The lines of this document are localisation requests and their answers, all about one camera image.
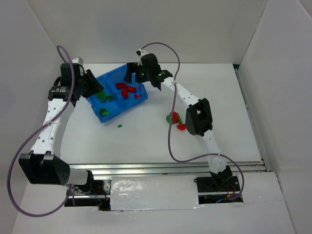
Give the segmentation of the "long green lego plate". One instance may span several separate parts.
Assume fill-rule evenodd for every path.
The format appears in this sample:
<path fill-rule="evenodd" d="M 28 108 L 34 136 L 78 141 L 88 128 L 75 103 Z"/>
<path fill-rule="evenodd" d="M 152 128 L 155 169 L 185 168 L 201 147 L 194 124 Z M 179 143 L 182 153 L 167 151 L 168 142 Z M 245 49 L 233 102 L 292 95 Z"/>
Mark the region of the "long green lego plate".
<path fill-rule="evenodd" d="M 106 100 L 106 92 L 104 90 L 96 93 L 96 97 L 100 100 L 100 101 L 105 101 Z"/>

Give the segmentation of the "green numbered lego brick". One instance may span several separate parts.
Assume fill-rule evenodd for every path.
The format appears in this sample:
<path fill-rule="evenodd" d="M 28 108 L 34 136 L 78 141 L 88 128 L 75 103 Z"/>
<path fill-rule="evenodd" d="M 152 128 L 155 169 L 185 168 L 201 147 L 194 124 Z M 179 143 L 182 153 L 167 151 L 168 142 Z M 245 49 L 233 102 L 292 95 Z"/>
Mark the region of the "green numbered lego brick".
<path fill-rule="evenodd" d="M 113 98 L 112 95 L 108 95 L 108 96 L 107 96 L 107 99 L 108 99 L 108 101 L 113 101 L 114 98 Z"/>

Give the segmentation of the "red two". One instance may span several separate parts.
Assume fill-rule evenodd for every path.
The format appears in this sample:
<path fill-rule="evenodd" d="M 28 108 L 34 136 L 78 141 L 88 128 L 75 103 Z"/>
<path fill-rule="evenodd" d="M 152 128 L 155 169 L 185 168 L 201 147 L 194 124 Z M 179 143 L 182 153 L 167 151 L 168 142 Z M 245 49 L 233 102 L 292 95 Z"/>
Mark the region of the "red two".
<path fill-rule="evenodd" d="M 126 83 L 126 82 L 119 82 L 119 83 L 116 83 L 116 84 L 115 84 L 115 87 L 116 87 L 117 89 L 124 89 L 124 88 L 127 87 L 127 83 Z"/>

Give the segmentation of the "red green rounded lego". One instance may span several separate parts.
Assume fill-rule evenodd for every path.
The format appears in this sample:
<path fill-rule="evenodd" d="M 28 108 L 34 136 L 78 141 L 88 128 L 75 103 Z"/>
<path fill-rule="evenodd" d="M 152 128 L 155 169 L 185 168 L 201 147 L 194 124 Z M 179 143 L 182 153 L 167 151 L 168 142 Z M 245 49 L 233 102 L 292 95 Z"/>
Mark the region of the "red green rounded lego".
<path fill-rule="evenodd" d="M 136 87 L 133 87 L 133 86 L 127 86 L 127 91 L 130 92 L 130 93 L 135 93 L 137 91 L 137 88 Z"/>

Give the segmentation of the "small green lego brick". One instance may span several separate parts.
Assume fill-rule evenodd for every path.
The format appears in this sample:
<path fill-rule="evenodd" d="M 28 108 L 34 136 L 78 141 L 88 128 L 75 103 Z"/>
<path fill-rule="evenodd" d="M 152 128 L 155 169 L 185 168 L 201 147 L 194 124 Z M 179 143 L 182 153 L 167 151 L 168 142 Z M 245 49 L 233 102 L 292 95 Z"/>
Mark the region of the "small green lego brick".
<path fill-rule="evenodd" d="M 106 112 L 106 109 L 105 108 L 100 108 L 99 113 L 103 114 L 104 112 Z"/>

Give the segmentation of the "large red green lego assembly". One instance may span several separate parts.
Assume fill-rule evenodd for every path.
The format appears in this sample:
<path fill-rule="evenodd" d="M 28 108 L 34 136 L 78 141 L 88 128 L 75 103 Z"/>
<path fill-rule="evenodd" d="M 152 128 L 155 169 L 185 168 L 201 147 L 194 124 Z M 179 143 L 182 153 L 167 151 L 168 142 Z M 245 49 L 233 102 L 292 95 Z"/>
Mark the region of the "large red green lego assembly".
<path fill-rule="evenodd" d="M 172 123 L 172 124 L 182 124 L 183 123 L 179 113 L 177 113 L 177 112 L 173 112 L 173 116 L 171 116 L 171 114 L 167 115 L 166 121 L 168 123 Z"/>

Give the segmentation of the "red round lego piece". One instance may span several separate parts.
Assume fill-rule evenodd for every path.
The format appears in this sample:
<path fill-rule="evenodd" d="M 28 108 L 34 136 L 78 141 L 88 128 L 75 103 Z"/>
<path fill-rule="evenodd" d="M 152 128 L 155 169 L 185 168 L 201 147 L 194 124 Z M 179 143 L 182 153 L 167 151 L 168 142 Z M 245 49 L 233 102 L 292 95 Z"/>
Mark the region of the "red round lego piece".
<path fill-rule="evenodd" d="M 180 123 L 176 126 L 179 130 L 184 131 L 186 130 L 186 125 L 184 123 Z"/>

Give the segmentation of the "red rounded lego brick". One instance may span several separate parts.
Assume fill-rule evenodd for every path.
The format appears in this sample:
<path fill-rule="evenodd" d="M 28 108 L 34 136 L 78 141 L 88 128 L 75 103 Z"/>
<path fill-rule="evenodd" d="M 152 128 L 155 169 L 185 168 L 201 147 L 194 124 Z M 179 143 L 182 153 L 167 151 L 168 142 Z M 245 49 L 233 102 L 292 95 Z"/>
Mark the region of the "red rounded lego brick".
<path fill-rule="evenodd" d="M 127 99 L 129 97 L 129 93 L 126 88 L 121 90 L 121 95 L 124 99 Z"/>

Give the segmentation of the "green square lego brick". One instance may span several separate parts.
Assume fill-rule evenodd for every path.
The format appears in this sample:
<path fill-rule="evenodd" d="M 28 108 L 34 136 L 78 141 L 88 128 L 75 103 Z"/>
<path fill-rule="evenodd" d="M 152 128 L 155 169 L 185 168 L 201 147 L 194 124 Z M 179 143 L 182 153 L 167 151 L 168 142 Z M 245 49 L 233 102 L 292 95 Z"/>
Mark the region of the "green square lego brick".
<path fill-rule="evenodd" d="M 109 115 L 109 113 L 110 113 L 110 112 L 103 112 L 103 113 L 102 113 L 102 116 L 103 116 L 103 117 L 104 117 L 104 116 L 107 116 L 107 115 Z"/>

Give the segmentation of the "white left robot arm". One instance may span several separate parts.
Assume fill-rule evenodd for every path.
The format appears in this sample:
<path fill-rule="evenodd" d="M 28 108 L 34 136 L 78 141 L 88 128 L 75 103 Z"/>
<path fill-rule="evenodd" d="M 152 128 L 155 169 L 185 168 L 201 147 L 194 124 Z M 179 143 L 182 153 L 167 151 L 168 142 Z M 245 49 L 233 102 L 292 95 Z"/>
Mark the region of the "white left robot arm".
<path fill-rule="evenodd" d="M 60 158 L 60 148 L 69 117 L 80 98 L 88 98 L 103 90 L 91 70 L 83 68 L 76 58 L 60 66 L 61 75 L 48 93 L 44 124 L 30 152 L 19 156 L 19 165 L 31 184 L 74 185 L 84 193 L 94 189 L 91 171 L 70 168 Z"/>

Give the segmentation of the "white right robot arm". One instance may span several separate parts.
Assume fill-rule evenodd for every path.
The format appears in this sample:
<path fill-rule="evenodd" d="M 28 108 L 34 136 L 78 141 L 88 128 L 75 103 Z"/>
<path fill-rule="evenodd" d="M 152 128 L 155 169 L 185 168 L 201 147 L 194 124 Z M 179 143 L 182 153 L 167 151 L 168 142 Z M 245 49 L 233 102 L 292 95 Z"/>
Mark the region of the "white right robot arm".
<path fill-rule="evenodd" d="M 213 133 L 213 117 L 210 103 L 206 98 L 198 98 L 191 94 L 176 80 L 177 74 L 162 70 L 155 54 L 138 50 L 137 62 L 127 63 L 124 81 L 130 83 L 135 74 L 137 83 L 150 82 L 151 85 L 173 97 L 173 104 L 179 102 L 185 108 L 186 130 L 195 136 L 202 146 L 210 169 L 213 185 L 217 188 L 225 186 L 233 174 L 221 156 L 220 149 Z"/>

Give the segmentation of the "blue plastic divided bin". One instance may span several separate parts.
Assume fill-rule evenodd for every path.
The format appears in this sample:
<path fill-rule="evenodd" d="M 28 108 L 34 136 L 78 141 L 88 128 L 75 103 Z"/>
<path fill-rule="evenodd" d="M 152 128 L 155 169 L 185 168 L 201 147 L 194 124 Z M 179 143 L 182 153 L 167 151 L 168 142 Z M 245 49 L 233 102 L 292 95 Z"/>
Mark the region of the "blue plastic divided bin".
<path fill-rule="evenodd" d="M 117 89 L 115 87 L 116 83 L 124 82 L 124 76 L 126 73 L 126 65 L 122 65 L 112 71 L 109 71 L 103 75 L 97 77 L 98 82 L 104 87 L 104 91 L 106 95 L 112 95 L 113 101 L 108 101 L 107 97 L 105 101 L 100 101 L 96 95 L 92 95 L 87 98 L 88 102 L 91 104 L 91 107 L 98 117 L 101 123 L 106 123 L 109 120 L 117 117 L 118 115 L 128 111 L 134 106 L 142 103 L 143 101 L 148 99 L 148 95 L 146 89 L 142 83 L 137 83 L 135 81 L 135 74 L 132 74 L 132 82 L 127 83 L 127 86 L 136 87 L 135 93 L 129 93 L 129 97 L 124 99 L 121 95 L 122 89 Z M 136 99 L 134 94 L 142 95 L 142 97 Z M 106 112 L 110 112 L 107 116 L 102 116 L 99 113 L 100 108 L 105 108 Z"/>

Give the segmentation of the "silver foil tape sheet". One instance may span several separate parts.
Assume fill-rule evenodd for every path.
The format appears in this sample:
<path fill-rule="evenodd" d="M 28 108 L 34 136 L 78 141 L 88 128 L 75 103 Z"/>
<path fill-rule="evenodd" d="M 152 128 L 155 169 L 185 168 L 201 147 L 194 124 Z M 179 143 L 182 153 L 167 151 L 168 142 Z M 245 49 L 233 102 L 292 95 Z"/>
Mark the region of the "silver foil tape sheet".
<path fill-rule="evenodd" d="M 191 210 L 200 207 L 194 175 L 113 177 L 113 211 Z"/>

